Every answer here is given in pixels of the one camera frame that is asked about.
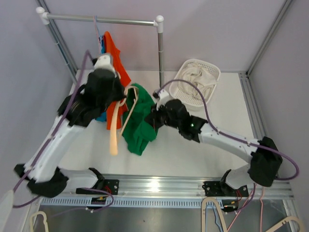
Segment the beige plastic hanger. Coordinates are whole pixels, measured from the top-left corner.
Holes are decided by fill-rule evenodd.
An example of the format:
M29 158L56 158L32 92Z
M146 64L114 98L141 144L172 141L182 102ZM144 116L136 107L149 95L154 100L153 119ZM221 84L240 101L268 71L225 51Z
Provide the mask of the beige plastic hanger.
M133 110L137 104L137 101L139 99L139 88L133 85L127 86L125 88L125 94L128 94L128 91L132 89L135 95L135 99L133 100L133 105L129 111L129 114L123 124L123 127L121 128L121 131L119 132L119 136L117 135L117 117L118 117L118 110L120 106L123 106L126 103L126 100L123 101L117 101L115 108L114 108L114 112L112 115L112 121L111 121L111 128L110 128L110 154L112 156L116 156L118 154L118 142L117 139L121 137L127 123L128 120L131 117L131 114L133 113Z

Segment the green t shirt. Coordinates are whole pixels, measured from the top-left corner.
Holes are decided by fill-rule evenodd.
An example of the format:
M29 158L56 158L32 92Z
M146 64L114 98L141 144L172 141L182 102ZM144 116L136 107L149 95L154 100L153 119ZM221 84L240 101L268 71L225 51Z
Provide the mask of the green t shirt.
M126 98L128 111L123 113L122 136L129 152L140 156L148 143L156 139L158 130L145 121L154 105L153 98L141 85L133 83L132 86Z

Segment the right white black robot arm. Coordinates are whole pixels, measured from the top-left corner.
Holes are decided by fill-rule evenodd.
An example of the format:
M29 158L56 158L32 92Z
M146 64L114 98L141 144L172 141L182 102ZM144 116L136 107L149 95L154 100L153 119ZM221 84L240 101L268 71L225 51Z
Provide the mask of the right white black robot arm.
M272 139L265 136L246 142L239 135L215 130L208 120L189 114L180 100L169 100L159 107L153 105L144 120L156 130L162 126L175 128L187 140L213 145L244 160L246 165L227 170L221 178L220 191L225 196L248 184L272 186L282 164Z

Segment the light blue plastic hanger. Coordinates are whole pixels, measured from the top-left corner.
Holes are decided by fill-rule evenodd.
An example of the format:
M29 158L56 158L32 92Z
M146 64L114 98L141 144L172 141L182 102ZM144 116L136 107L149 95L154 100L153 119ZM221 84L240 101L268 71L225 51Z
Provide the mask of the light blue plastic hanger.
M96 34L97 34L97 38L98 38L98 47L99 47L99 53L103 54L105 52L105 46L104 46L104 40L103 40L103 36L101 35L98 25L97 25L98 21L97 21L97 16L94 16L94 24L95 24L95 29L96 29Z

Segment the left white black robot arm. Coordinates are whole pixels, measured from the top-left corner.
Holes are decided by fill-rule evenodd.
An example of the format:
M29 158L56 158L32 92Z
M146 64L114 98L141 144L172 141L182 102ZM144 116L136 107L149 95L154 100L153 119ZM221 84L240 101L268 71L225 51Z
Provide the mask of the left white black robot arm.
M37 154L25 164L15 166L15 173L26 180L28 190L38 196L53 198L64 191L98 194L103 191L104 177L95 168L66 170L59 163L71 143L124 94L125 78L117 71L97 68L87 83L78 85L58 109L50 134Z

